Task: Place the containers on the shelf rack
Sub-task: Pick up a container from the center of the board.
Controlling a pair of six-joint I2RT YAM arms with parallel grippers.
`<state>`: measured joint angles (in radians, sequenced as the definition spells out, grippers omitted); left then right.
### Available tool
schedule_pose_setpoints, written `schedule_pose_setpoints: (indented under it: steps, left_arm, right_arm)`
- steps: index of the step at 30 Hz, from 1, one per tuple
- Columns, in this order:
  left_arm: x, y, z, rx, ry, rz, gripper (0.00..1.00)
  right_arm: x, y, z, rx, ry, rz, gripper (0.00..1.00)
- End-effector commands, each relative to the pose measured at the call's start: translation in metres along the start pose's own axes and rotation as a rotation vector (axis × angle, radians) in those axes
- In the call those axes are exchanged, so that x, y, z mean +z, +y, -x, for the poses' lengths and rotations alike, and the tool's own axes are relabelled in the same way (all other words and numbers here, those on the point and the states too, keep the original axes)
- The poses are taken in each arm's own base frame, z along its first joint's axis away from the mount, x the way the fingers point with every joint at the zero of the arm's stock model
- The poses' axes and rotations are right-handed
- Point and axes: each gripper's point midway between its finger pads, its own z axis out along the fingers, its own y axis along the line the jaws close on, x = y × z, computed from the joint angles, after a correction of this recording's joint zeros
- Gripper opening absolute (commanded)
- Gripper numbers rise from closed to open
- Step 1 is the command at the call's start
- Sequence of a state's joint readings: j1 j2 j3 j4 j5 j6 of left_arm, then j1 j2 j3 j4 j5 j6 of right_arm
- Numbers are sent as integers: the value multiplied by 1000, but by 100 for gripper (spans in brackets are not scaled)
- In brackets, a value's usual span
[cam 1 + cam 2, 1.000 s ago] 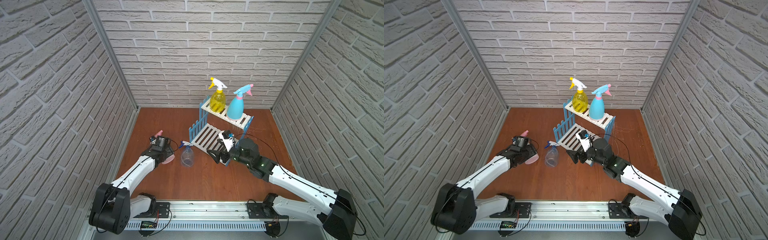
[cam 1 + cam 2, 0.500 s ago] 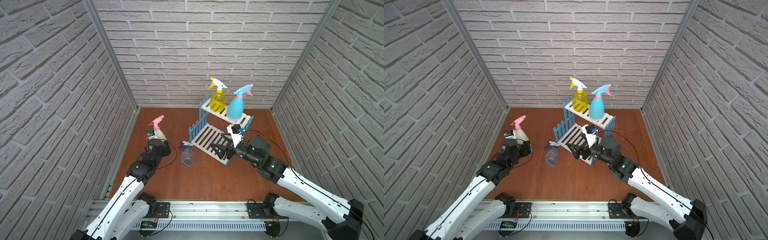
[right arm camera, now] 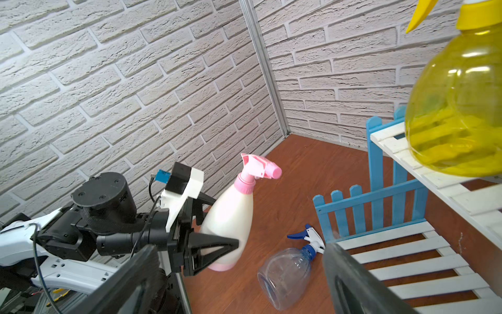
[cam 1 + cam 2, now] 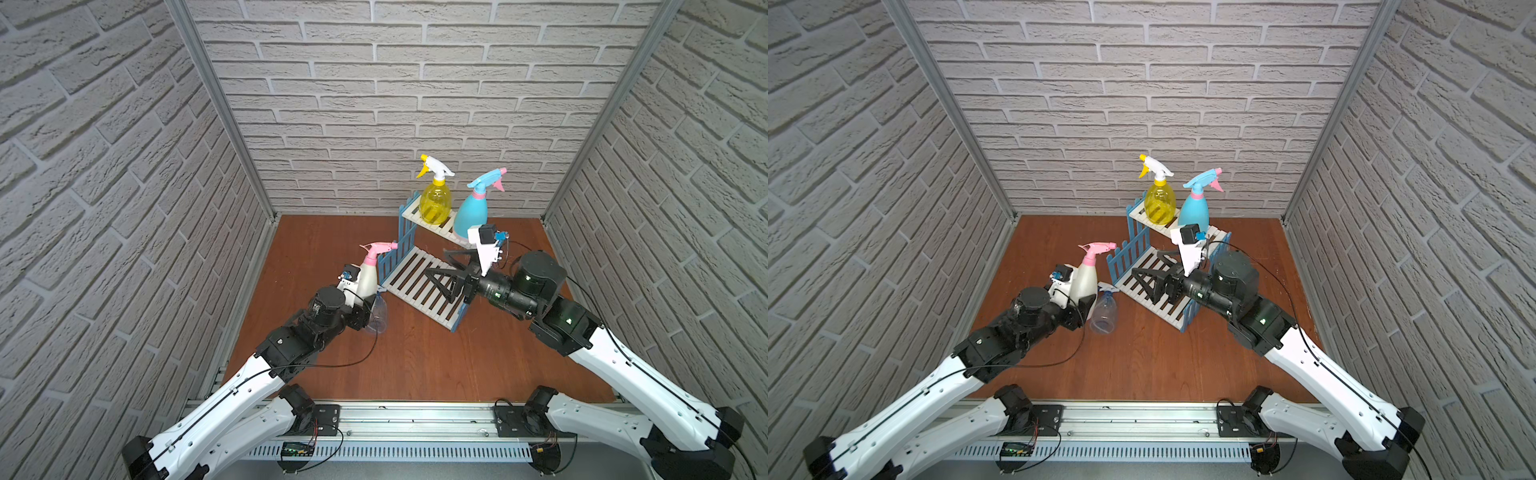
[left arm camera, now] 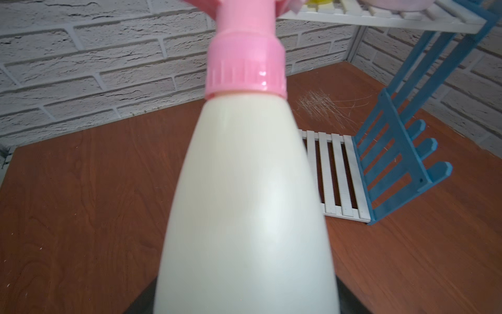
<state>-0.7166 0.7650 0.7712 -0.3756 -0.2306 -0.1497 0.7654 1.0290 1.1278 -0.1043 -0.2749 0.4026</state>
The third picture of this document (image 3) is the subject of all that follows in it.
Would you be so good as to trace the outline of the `pink white spray bottle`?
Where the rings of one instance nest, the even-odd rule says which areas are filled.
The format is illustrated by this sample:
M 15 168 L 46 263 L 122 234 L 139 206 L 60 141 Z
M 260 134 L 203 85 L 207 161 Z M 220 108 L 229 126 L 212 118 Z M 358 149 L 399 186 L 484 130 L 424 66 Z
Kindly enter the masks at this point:
M 253 154 L 242 154 L 243 169 L 209 209 L 199 231 L 202 234 L 239 240 L 236 250 L 216 259 L 209 269 L 225 272 L 232 269 L 243 254 L 252 226 L 253 191 L 256 180 L 279 179 L 282 170 L 274 162 Z

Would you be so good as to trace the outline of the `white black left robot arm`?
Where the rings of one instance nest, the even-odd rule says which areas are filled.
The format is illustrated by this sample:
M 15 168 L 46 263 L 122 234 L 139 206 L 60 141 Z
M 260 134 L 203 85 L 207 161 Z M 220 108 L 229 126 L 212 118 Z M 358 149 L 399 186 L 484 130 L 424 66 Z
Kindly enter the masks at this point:
M 102 173 L 72 193 L 64 207 L 39 218 L 17 214 L 1 229 L 1 286 L 63 288 L 91 294 L 114 277 L 97 253 L 134 257 L 153 245 L 154 292 L 147 313 L 189 313 L 182 276 L 194 276 L 240 246 L 234 237 L 197 233 L 215 199 L 201 190 L 203 172 L 176 163 L 151 177 L 165 185 L 148 213 L 138 213 L 125 177 Z

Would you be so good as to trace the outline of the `yellow spray bottle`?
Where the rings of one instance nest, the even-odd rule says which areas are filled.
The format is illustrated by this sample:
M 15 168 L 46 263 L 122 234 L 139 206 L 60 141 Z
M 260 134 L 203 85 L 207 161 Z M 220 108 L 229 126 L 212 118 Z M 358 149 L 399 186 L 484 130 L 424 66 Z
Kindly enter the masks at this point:
M 465 1 L 459 36 L 414 85 L 405 136 L 415 160 L 462 177 L 501 174 L 501 2 Z

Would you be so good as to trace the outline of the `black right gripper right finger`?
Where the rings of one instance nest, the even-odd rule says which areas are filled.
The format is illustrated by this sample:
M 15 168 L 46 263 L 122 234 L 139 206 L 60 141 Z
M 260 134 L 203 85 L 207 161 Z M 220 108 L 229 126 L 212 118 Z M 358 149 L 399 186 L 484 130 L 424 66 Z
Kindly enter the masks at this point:
M 336 313 L 416 313 L 336 243 L 327 244 L 323 267 Z

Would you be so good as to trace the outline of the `blue white slatted shelf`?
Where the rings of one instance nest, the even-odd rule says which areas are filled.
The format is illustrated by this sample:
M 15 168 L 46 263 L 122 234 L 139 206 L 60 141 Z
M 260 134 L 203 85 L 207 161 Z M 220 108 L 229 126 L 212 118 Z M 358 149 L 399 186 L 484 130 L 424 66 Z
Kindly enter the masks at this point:
M 416 313 L 500 313 L 501 298 L 426 220 L 435 194 L 501 246 L 501 186 L 470 191 L 467 179 L 421 166 L 405 137 L 405 108 L 367 121 L 369 192 L 354 185 L 313 204 L 324 241 L 336 243 Z

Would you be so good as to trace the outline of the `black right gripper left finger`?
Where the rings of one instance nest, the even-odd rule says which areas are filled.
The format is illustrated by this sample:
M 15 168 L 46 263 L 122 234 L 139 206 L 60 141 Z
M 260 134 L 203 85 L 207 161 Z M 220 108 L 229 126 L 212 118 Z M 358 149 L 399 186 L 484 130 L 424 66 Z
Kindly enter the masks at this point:
M 146 245 L 69 313 L 151 313 L 163 299 L 158 250 Z

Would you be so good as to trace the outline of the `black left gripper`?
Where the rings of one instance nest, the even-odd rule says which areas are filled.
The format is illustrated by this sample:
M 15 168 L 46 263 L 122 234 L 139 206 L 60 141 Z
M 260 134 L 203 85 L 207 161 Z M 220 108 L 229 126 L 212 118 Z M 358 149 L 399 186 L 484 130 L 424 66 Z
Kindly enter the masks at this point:
M 149 229 L 149 244 L 157 247 L 160 267 L 166 274 L 181 273 L 193 276 L 208 268 L 219 258 L 235 251 L 239 240 L 219 235 L 193 232 L 193 216 L 203 220 L 204 206 L 212 206 L 216 199 L 200 192 L 197 199 L 188 198 L 172 225 L 166 230 L 168 218 L 174 214 L 155 211 Z

